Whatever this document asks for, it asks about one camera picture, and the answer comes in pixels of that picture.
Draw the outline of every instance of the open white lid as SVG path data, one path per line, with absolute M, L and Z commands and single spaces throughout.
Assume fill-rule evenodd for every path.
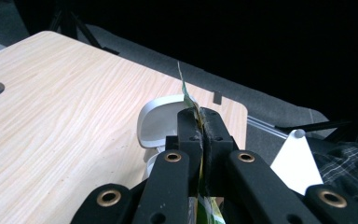
M 177 114 L 183 109 L 183 94 L 160 97 L 144 105 L 136 132 L 141 147 L 161 147 L 167 135 L 177 135 Z

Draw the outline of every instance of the light wood tabletop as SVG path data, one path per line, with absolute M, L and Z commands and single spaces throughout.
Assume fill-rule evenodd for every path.
M 182 93 L 179 79 L 53 32 L 0 50 L 3 86 L 0 223 L 70 223 L 97 187 L 136 186 L 145 170 L 139 113 L 153 99 Z M 246 107 L 187 89 L 221 115 L 244 149 Z

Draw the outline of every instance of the plaid shirt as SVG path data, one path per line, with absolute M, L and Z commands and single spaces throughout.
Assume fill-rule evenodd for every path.
M 313 157 L 326 185 L 342 189 L 358 201 L 358 143 L 339 143 L 329 153 Z

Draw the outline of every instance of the plaid fabric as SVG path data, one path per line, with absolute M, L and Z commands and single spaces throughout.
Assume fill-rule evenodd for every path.
M 313 154 L 326 185 L 342 189 L 358 201 L 358 143 L 339 143 L 328 154 Z

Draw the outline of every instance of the gray floor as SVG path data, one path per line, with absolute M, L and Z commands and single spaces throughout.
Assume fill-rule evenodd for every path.
M 158 70 L 164 74 L 179 78 L 177 60 L 167 57 L 151 49 L 144 48 L 128 40 L 112 35 L 105 30 L 88 25 L 94 36 L 103 47 L 117 50 L 119 56 L 136 63 Z M 0 2 L 0 45 L 10 46 L 28 37 L 28 33 L 12 0 Z M 80 34 L 79 40 L 88 41 Z M 281 148 L 284 135 L 269 126 L 295 126 L 327 121 L 318 111 L 292 105 L 263 92 L 247 88 L 204 70 L 181 63 L 181 69 L 188 83 L 200 86 L 206 90 L 219 91 L 223 96 L 244 104 L 249 113 L 247 127 L 246 149 L 260 154 L 267 163 L 271 163 Z M 267 124 L 268 130 L 260 129 L 260 120 Z M 323 138 L 332 130 L 307 133 L 313 137 Z

